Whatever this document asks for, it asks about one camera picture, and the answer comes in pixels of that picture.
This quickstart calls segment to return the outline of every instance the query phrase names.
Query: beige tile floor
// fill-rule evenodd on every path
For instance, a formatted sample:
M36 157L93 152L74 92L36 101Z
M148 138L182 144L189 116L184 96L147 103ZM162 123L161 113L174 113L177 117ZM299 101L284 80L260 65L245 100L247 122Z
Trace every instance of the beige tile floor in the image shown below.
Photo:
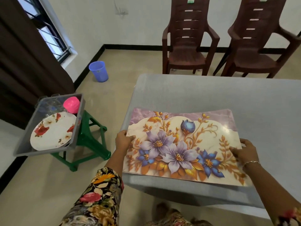
M208 75L212 75L223 54L214 56ZM275 78L301 79L299 62L301 49L290 58ZM106 142L109 150L115 146L115 136L119 131L129 105L137 78L142 73L162 72L162 53L159 51L106 50L100 60L105 61L109 80L96 82L89 73L77 92L84 93L85 109L101 124L108 127ZM192 71L177 70L171 74L192 75ZM266 77L267 74L249 74L248 77ZM70 156L77 158L88 154L81 147ZM84 191L97 169L105 162L96 158L71 172L64 164L51 155L29 157L0 195L0 225L57 225L64 214ZM120 226L141 226L151 220L152 209L158 198L125 187L120 206ZM271 225L269 220L238 214L212 207L196 207L170 202L187 219L193 216L210 221L215 226L222 225Z

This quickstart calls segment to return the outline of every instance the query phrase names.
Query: blue plastic bucket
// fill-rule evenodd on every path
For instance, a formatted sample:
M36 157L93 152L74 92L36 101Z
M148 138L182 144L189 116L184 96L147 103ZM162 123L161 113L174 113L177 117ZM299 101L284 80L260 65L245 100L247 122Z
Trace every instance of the blue plastic bucket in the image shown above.
M89 70L92 71L96 80L100 83L103 83L109 79L105 64L103 61L96 61L90 63Z

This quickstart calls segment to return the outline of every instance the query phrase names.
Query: brown plastic chair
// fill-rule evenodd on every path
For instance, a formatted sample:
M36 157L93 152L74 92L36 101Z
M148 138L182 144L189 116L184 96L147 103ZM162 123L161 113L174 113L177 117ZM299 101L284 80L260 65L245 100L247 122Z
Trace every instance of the brown plastic chair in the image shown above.
M163 32L163 74L170 69L193 70L202 69L207 75L212 62L219 36L208 25L209 0L172 0L171 16L167 28ZM212 43L205 58L200 52L204 32L212 38ZM167 34L170 33L171 51L167 56Z
M221 76L232 76L234 72L269 73L273 78L288 58L301 44L301 39L284 30L279 25L279 18L286 0L242 0L237 18L229 28L230 47L222 61L214 71L218 70L227 60ZM286 38L290 44L285 52L274 61L260 50L265 46L272 33Z

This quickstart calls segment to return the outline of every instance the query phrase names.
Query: dining table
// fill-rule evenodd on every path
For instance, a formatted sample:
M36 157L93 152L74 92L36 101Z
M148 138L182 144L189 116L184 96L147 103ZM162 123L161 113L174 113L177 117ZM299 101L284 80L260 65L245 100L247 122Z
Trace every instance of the dining table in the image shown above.
M254 144L262 166L301 202L300 80L142 74L121 130L128 128L134 108L168 113L230 109L239 137ZM132 173L124 173L122 179L126 185L158 198L188 205L214 205L268 218L254 186Z

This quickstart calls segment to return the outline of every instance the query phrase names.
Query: floral sleeve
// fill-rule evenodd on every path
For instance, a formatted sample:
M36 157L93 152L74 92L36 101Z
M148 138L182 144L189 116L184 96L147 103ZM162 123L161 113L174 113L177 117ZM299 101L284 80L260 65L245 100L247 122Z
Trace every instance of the floral sleeve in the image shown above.
M277 226L301 226L301 208L294 208L287 211L283 216L278 217Z
M115 171L107 167L98 170L60 226L117 225L122 191L123 182Z

